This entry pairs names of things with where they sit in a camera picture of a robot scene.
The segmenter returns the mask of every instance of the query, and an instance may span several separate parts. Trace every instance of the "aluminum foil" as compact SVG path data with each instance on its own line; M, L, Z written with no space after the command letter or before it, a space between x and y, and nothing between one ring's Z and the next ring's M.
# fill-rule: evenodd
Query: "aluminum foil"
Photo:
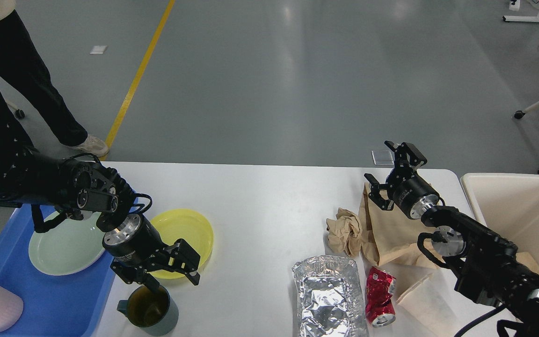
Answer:
M299 337L366 337L363 292L357 263L340 256L314 256L292 267L297 286Z

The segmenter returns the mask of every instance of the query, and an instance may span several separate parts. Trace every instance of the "white sneaker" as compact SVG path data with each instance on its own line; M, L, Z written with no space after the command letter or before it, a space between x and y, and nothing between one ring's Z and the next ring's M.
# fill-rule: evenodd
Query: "white sneaker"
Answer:
M74 150L81 150L83 152L88 152L96 156L105 156L109 152L109 147L105 144L105 141L93 136L92 134L86 137L84 143L77 145L76 147L69 147Z

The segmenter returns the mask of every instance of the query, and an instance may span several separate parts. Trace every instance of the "gray floor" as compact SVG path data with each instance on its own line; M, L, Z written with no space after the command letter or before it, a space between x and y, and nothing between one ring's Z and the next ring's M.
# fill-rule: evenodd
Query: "gray floor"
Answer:
M17 10L68 107L105 139L166 5ZM507 0L177 0L107 160L371 167L393 140L459 176L534 173L539 110L512 115L539 100L539 24L509 14ZM96 44L109 49L89 55ZM37 147L74 153L0 88Z

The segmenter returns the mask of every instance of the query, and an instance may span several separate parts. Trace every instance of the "black pants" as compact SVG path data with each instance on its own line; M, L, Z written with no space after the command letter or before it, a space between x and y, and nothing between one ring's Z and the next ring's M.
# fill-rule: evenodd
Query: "black pants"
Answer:
M39 111L60 143L74 147L86 140L86 130L74 119L53 87L49 70L16 11L0 21L0 77ZM9 113L0 93L0 113L3 109Z

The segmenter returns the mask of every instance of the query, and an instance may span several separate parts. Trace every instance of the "mug handle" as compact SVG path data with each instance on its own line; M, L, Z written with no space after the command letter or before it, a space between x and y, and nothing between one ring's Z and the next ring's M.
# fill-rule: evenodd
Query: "mug handle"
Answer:
M118 310L119 312L122 312L122 314L126 316L126 312L128 312L128 300L120 300L118 302L118 306L116 310Z

